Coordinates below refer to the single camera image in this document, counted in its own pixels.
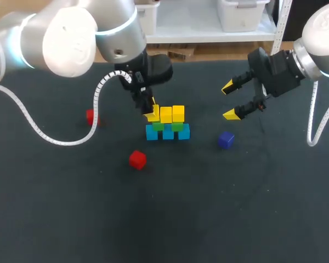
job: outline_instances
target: white storage bin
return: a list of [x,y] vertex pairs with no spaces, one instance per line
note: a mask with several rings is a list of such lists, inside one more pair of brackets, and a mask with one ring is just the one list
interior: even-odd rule
[[255,31],[270,0],[218,0],[218,15],[224,32]]
[[156,33],[157,10],[159,6],[159,2],[156,4],[137,4],[138,17],[146,35],[154,35]]

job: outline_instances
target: green block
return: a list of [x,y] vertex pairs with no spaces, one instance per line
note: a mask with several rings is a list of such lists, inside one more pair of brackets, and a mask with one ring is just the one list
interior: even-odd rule
[[152,128],[154,129],[155,132],[160,132],[160,131],[164,130],[165,125],[164,125],[164,123],[161,123],[161,122],[153,122]]
[[173,132],[181,132],[183,130],[184,130],[184,124],[182,122],[173,122],[172,123]]

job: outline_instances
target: toy block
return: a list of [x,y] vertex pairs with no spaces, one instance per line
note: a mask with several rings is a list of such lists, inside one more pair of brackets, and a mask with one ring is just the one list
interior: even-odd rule
[[234,134],[225,131],[218,139],[218,145],[223,149],[229,149],[234,142]]
[[173,122],[184,122],[184,106],[173,106]]
[[226,113],[223,114],[223,117],[226,118],[227,120],[232,120],[232,119],[237,119],[241,120],[238,115],[235,113],[235,109],[232,109],[230,111],[227,111]]
[[[94,122],[94,109],[87,110],[87,122],[90,126],[93,125]],[[100,117],[98,116],[98,125],[100,125]]]
[[158,104],[154,104],[154,111],[152,113],[144,114],[144,116],[148,119],[148,122],[159,122],[160,121],[160,106]]
[[154,129],[154,131],[160,132],[160,131],[164,130],[165,125],[161,122],[153,122],[152,123],[152,128]]
[[162,138],[164,140],[174,140],[174,132],[172,131],[172,126],[170,124],[164,125],[164,131],[162,132]]
[[184,130],[184,124],[182,122],[173,122],[172,123],[173,132],[181,132],[182,130]]
[[134,151],[129,157],[129,165],[136,170],[142,170],[146,164],[146,155],[139,151]]
[[172,107],[161,107],[161,123],[172,123]]
[[178,132],[179,140],[189,140],[190,139],[190,127],[187,123],[184,124],[184,129]]
[[158,140],[158,132],[154,131],[152,125],[146,125],[146,139],[148,141],[156,141]]

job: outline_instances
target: white cable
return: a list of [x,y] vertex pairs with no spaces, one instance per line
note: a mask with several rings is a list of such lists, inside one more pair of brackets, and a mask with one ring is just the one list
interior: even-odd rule
[[54,140],[52,138],[50,138],[49,136],[47,136],[44,132],[42,132],[40,130],[40,128],[35,124],[35,122],[33,121],[32,117],[29,115],[26,107],[23,105],[23,103],[20,101],[20,99],[9,89],[3,87],[0,85],[0,90],[4,93],[6,93],[8,96],[10,96],[11,99],[13,99],[16,104],[19,106],[19,108],[21,109],[21,111],[23,112],[24,116],[26,117],[26,119],[28,120],[29,124],[32,126],[32,128],[34,129],[34,131],[44,140],[52,143],[52,144],[56,144],[56,145],[61,145],[61,146],[75,146],[75,145],[79,145],[82,144],[86,141],[88,141],[95,133],[95,130],[97,129],[97,125],[98,125],[98,116],[99,116],[99,95],[101,92],[101,89],[103,88],[103,86],[105,85],[105,83],[112,77],[114,76],[122,76],[126,79],[126,81],[128,83],[132,82],[132,78],[130,77],[130,75],[124,71],[113,71],[109,74],[107,74],[98,84],[97,89],[95,91],[94,94],[94,120],[93,120],[93,125],[92,128],[90,129],[90,132],[88,133],[87,136],[85,136],[83,139],[78,140],[78,141],[71,141],[71,142],[65,142],[65,141],[58,141],[58,140]]
[[313,85],[313,93],[312,93],[312,99],[311,99],[311,108],[309,111],[309,118],[308,118],[308,128],[307,128],[307,143],[309,146],[315,146],[318,143],[318,140],[320,138],[320,135],[323,132],[323,129],[325,125],[327,124],[327,121],[329,120],[329,108],[325,112],[318,129],[316,131],[316,134],[314,135],[314,138],[312,140],[312,123],[313,123],[313,114],[314,114],[314,106],[316,103],[316,97],[317,97],[317,89],[318,89],[318,81],[314,83]]

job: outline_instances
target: white shelf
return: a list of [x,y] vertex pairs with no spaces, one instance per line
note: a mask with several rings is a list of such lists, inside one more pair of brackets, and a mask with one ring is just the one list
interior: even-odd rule
[[156,34],[147,39],[149,44],[273,41],[275,33],[276,26],[266,10],[256,31],[226,33],[215,1],[162,0]]

